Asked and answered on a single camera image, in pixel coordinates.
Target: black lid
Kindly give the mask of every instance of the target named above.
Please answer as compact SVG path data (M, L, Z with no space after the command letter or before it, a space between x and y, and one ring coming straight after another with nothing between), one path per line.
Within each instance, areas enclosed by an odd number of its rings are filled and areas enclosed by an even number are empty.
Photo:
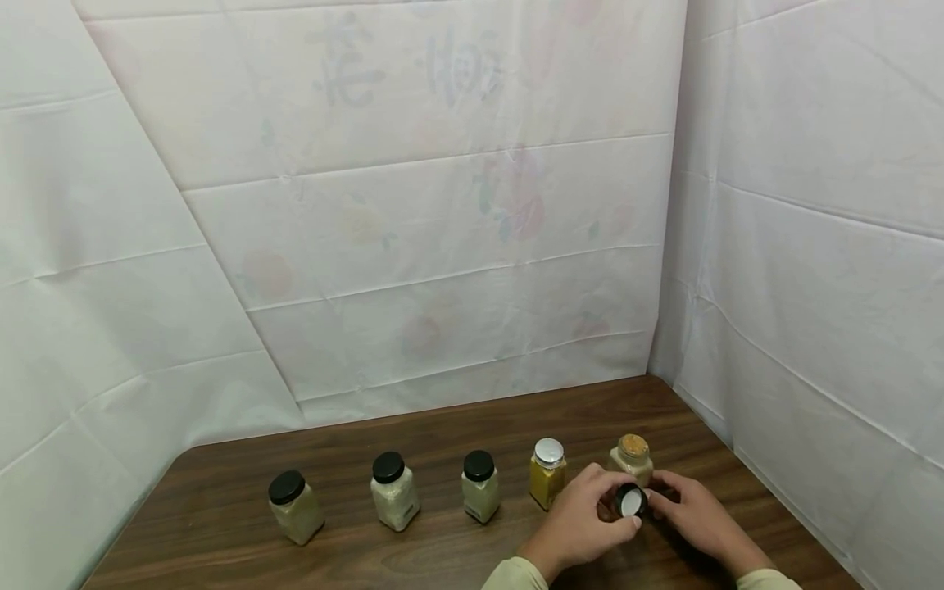
M495 462L488 452L474 450L465 455L463 471L470 481L487 481L495 473Z
M305 478L296 470L280 474L269 484L269 501L277 506L288 504L305 491Z
M632 514L624 514L623 498L629 494L638 495L639 499L634 502L636 506L635 512ZM646 492L635 483L624 483L616 488L616 512L620 516L642 516L648 507L649 500L646 498Z
M395 450L388 450L374 460L374 480L377 483L393 483L403 475L404 468L403 457Z

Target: beige sleeve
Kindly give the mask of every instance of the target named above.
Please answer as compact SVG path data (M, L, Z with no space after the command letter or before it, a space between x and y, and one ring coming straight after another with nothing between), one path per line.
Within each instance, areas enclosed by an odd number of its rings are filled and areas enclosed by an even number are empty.
M548 590L548 584L531 562L513 557L498 564L481 590Z
M776 569L758 569L737 581L737 590L801 590Z

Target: small jar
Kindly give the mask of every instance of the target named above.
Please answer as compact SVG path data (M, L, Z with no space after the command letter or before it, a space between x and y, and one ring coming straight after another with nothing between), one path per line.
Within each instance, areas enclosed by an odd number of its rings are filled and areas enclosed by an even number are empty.
M550 510L566 485L567 461L564 446L552 438L542 438L531 456L531 497L541 508Z
M627 434L610 450L610 469L635 476L639 487L649 486L652 468L649 444L641 436Z
M419 512L419 496L413 485L413 472L403 457L387 451L374 460L374 479L370 481L374 506L380 522L396 532L403 531Z
M269 484L269 507L278 526L296 545L305 545L325 526L325 513L305 478L286 471Z
M498 470L492 455L474 450L465 455L463 463L463 500L465 511L481 524L487 523L498 510Z

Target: hand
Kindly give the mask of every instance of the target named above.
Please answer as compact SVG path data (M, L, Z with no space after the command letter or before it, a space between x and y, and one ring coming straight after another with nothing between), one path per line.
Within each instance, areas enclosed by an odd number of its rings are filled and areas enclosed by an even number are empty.
M606 471L589 464L573 479L550 509L548 518L518 555L527 559L550 585L572 565L586 564L636 536L642 521L638 516L604 522L600 501L624 483L633 483L628 473Z
M665 517L686 541L703 553L720 561L735 578L773 563L750 540L748 534L699 481L684 478L671 471L656 471L652 480L664 484L681 497L675 503L652 490L646 490L649 507L657 518Z

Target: wall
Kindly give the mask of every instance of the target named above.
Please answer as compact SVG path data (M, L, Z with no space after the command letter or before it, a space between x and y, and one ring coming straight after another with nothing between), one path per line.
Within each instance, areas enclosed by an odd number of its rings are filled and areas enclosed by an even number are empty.
M650 370L866 586L944 512L944 6L692 2Z
M9 587L187 447L645 371L683 0L0 13Z

